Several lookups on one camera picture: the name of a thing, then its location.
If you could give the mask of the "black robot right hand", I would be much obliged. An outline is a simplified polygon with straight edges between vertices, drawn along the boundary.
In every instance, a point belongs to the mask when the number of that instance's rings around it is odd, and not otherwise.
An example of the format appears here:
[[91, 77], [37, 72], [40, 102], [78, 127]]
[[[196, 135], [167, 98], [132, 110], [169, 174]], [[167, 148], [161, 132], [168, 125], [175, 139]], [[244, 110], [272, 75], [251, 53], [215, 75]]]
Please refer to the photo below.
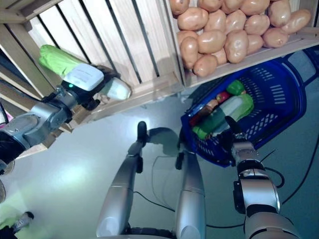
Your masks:
[[231, 116], [226, 116], [225, 121], [229, 129], [224, 130], [217, 135], [219, 145], [227, 152], [231, 151], [233, 143], [247, 141], [246, 134], [242, 130], [240, 124], [236, 122]]

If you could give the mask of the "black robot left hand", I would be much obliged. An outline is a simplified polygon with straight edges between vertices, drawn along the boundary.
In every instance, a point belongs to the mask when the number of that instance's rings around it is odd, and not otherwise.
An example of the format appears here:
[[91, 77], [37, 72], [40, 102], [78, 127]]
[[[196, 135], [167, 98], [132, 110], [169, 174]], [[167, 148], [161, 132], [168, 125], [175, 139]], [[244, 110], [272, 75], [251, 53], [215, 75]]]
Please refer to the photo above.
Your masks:
[[104, 88], [104, 95], [106, 95], [108, 92], [111, 91], [112, 84], [114, 84], [116, 81], [121, 81], [121, 75], [115, 70], [102, 65], [91, 64], [90, 66], [99, 70], [103, 74], [102, 81], [100, 81], [97, 86], [94, 87], [94, 89], [89, 91], [88, 96], [85, 97], [85, 100], [81, 104], [81, 106], [84, 107], [86, 110], [92, 111], [100, 104], [100, 100], [95, 100], [93, 96], [101, 92]]

